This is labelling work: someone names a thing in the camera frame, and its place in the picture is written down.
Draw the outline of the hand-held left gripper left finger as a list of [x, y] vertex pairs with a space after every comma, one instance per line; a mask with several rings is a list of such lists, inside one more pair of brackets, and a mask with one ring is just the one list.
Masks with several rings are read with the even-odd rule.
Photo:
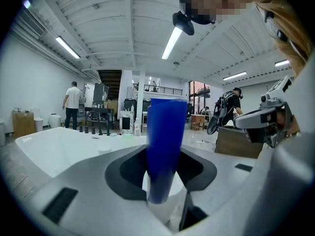
[[32, 206], [59, 229], [81, 236], [171, 235], [147, 207], [145, 161], [121, 175], [121, 166], [145, 148], [124, 148], [73, 164], [35, 193]]

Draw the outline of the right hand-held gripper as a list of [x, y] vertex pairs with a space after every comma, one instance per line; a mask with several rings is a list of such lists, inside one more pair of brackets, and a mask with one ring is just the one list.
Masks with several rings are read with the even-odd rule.
[[[239, 115], [233, 120], [234, 126], [243, 129], [251, 143], [266, 143], [274, 148], [286, 138], [290, 129], [290, 117], [294, 114], [288, 105], [286, 91], [292, 85], [292, 80], [285, 76], [261, 96], [257, 110]], [[279, 129], [277, 125], [277, 109], [285, 109], [286, 125]]]

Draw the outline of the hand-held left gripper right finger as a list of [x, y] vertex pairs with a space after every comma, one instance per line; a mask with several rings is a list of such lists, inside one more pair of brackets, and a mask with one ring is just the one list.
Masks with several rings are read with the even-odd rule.
[[287, 90], [300, 134], [261, 153], [219, 209], [182, 236], [312, 236], [315, 233], [315, 60]]

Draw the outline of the person's right hand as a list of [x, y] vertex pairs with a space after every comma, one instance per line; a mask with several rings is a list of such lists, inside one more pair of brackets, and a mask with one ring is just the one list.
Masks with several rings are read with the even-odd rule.
[[[299, 132], [299, 126], [296, 122], [295, 116], [290, 117], [290, 129], [286, 132], [286, 137], [292, 137]], [[286, 125], [286, 116], [285, 116], [285, 109], [280, 108], [277, 109], [277, 125], [279, 129], [283, 129]]]

